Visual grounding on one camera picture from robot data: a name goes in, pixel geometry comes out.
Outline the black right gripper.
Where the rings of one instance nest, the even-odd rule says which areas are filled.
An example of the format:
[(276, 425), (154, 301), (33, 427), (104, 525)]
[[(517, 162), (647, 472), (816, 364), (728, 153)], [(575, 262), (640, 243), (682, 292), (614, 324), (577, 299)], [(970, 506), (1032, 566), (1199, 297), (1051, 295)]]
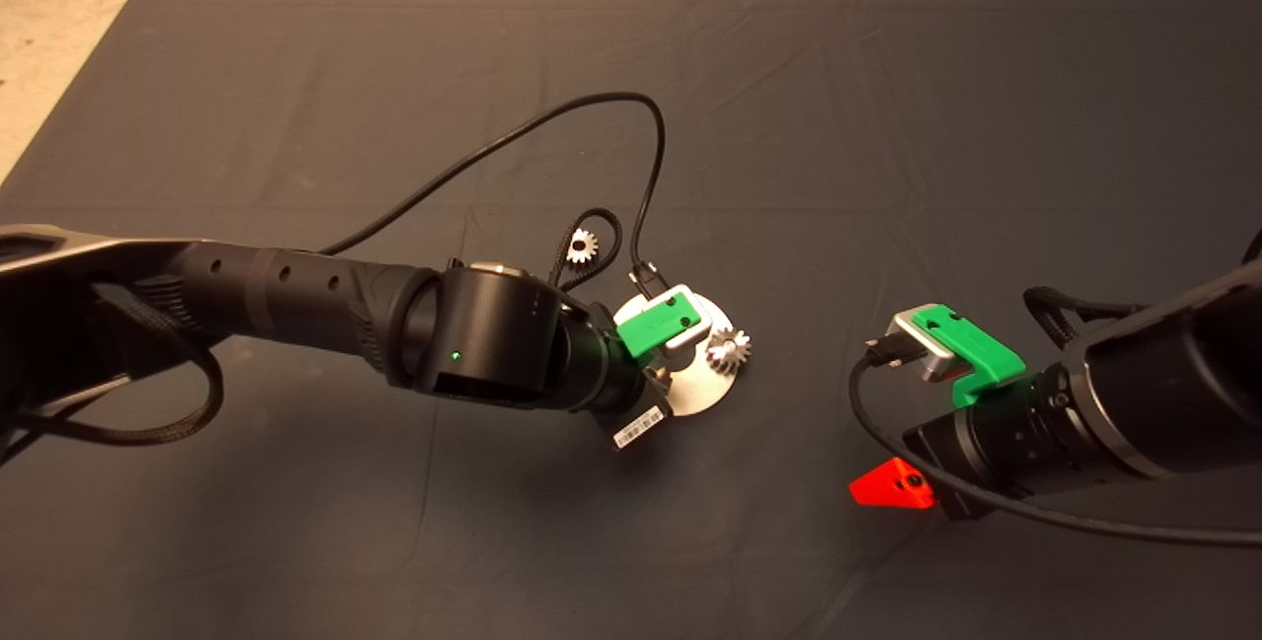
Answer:
[(930, 466), (1010, 499), (1089, 490), (1106, 483), (1106, 449), (1082, 415), (1088, 366), (1055, 364), (982, 394), (902, 434), (924, 465), (887, 459), (849, 482), (866, 507), (935, 506)]

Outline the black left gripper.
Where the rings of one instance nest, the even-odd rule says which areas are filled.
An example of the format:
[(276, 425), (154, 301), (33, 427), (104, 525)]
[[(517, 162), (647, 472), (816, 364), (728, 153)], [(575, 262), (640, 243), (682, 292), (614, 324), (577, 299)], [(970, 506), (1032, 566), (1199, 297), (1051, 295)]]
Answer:
[(577, 329), (577, 410), (594, 420), (615, 451), (646, 439), (674, 418), (668, 377), (641, 364), (617, 333), (611, 312), (586, 307)]

